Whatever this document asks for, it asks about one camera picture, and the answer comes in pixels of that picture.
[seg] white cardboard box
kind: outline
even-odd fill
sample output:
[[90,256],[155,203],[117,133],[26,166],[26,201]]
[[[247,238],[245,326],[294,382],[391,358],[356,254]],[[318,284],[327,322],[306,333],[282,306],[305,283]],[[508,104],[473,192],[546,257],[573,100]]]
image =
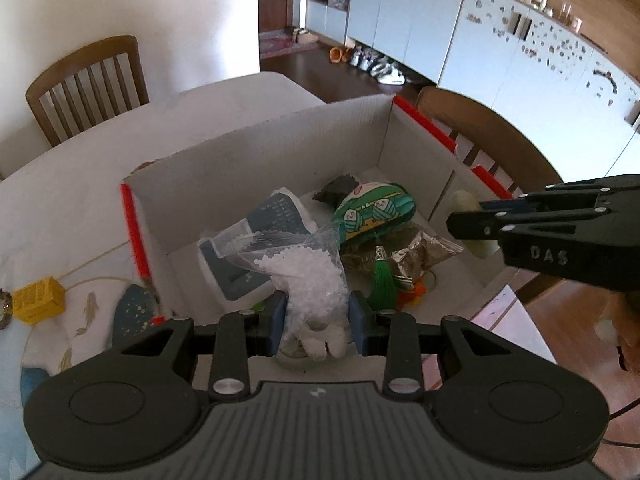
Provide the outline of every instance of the white cardboard box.
[[[446,227],[448,197],[459,189],[479,200],[496,196],[415,120],[415,112],[405,110],[406,102],[386,95],[311,108],[207,140],[130,175],[126,184],[165,311],[197,324],[217,322],[223,310],[198,267],[196,242],[204,231],[244,218],[280,187],[301,197],[322,225],[331,212],[308,197],[336,176],[396,182],[414,197],[434,231],[453,240]],[[439,323],[447,314],[471,318],[515,272],[504,266],[501,251],[485,260],[465,251],[434,270],[436,290],[406,310],[418,322]],[[380,359],[357,356],[353,349],[339,361],[290,368],[252,358],[252,386],[264,379],[378,380]]]

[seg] dining table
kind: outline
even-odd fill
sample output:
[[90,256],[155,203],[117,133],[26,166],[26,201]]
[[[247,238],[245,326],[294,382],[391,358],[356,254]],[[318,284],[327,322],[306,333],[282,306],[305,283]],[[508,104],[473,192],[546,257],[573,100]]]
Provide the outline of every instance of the dining table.
[[[52,276],[65,287],[67,306],[77,310],[65,313],[57,332],[54,321],[32,327],[18,319],[0,331],[0,480],[19,479],[39,463],[22,423],[33,387],[26,384],[25,370],[39,370],[46,378],[98,353],[115,336],[114,311],[104,305],[126,299],[132,284],[142,290],[122,211],[123,179],[146,162],[204,140],[323,105],[277,73],[215,82],[98,124],[0,182],[0,288],[14,291]],[[504,336],[553,360],[513,292],[504,290],[495,301],[504,304],[500,312],[508,304],[511,317],[500,317],[491,307],[495,312],[485,315],[495,323],[484,320],[484,325],[492,330],[513,319],[513,330]],[[125,306],[141,323],[148,319],[133,300]],[[87,337],[87,330],[98,334],[100,326],[99,336]],[[82,339],[84,344],[69,343]],[[425,374],[436,374],[432,364]]]

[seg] slipper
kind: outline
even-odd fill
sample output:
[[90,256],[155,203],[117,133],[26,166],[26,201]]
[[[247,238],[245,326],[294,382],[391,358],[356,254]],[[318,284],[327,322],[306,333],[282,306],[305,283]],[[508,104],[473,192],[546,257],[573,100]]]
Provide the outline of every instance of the slipper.
[[341,63],[348,62],[348,60],[351,59],[352,55],[353,55],[353,49],[352,48],[345,49],[344,54],[342,54],[342,57],[340,58],[340,62]]
[[344,56],[344,49],[338,46],[334,46],[329,51],[329,61],[331,61],[332,63],[340,63],[340,61],[342,60],[342,56]]

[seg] orange object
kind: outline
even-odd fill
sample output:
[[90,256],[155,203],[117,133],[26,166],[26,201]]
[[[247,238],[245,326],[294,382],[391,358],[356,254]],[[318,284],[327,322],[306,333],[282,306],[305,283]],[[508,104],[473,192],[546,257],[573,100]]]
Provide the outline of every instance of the orange object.
[[343,55],[344,55],[344,49],[338,46],[334,46],[329,51],[329,61],[331,61],[332,63],[340,63]]
[[340,58],[340,62],[347,63],[348,61],[351,60],[351,56],[353,56],[353,49],[348,48],[344,51],[344,54],[342,54],[342,57]]
[[414,290],[411,292],[398,292],[398,299],[396,301],[396,308],[401,310],[405,305],[416,305],[420,301],[420,298],[427,292],[426,287],[422,282],[415,283]]
[[65,289],[53,278],[45,278],[13,293],[14,317],[35,325],[65,311]]

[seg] yellow box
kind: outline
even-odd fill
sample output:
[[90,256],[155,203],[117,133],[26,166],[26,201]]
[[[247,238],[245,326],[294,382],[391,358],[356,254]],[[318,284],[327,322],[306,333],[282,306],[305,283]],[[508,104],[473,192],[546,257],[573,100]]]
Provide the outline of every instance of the yellow box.
[[16,290],[12,296],[14,317],[29,325],[65,311],[65,289],[51,277]]

